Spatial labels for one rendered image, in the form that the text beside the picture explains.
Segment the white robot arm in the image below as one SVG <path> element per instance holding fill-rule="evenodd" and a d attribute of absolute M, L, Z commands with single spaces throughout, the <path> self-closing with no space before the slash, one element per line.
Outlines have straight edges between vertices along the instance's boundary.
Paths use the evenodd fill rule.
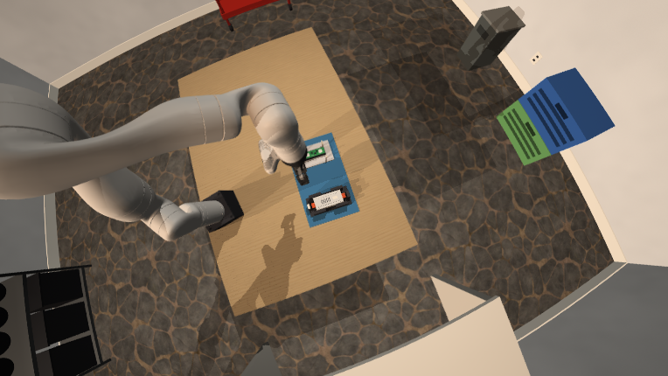
<path fill-rule="evenodd" d="M 276 172 L 279 161 L 295 163 L 304 156 L 297 119 L 281 90 L 269 83 L 166 101 L 96 137 L 48 97 L 0 83 L 0 199 L 36 198 L 72 187 L 96 212 L 125 222 L 141 220 L 163 239 L 176 240 L 220 222 L 224 206 L 216 200 L 177 206 L 126 167 L 233 139 L 244 115 L 261 137 L 268 174 Z"/>

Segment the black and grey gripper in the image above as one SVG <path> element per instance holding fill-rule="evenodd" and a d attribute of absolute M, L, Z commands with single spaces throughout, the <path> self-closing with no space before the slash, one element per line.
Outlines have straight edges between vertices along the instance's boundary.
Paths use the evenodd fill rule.
<path fill-rule="evenodd" d="M 306 169 L 305 162 L 304 162 L 307 155 L 308 155 L 308 150 L 307 150 L 307 147 L 306 147 L 305 154 L 299 161 L 297 161 L 295 163 L 285 163 L 285 162 L 282 161 L 287 166 L 291 166 L 293 168 L 295 174 L 297 175 L 296 179 L 298 180 L 298 182 L 301 186 L 302 185 L 307 185 L 307 184 L 310 183 L 308 175 L 306 174 L 307 169 Z"/>

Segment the beige rectangular cover with slots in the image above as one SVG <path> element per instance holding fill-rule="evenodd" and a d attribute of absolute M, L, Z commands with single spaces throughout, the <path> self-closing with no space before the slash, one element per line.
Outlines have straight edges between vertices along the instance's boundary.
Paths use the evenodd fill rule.
<path fill-rule="evenodd" d="M 344 202 L 340 190 L 333 191 L 333 192 L 315 197 L 313 199 L 314 199 L 314 203 L 315 203 L 317 211 Z"/>

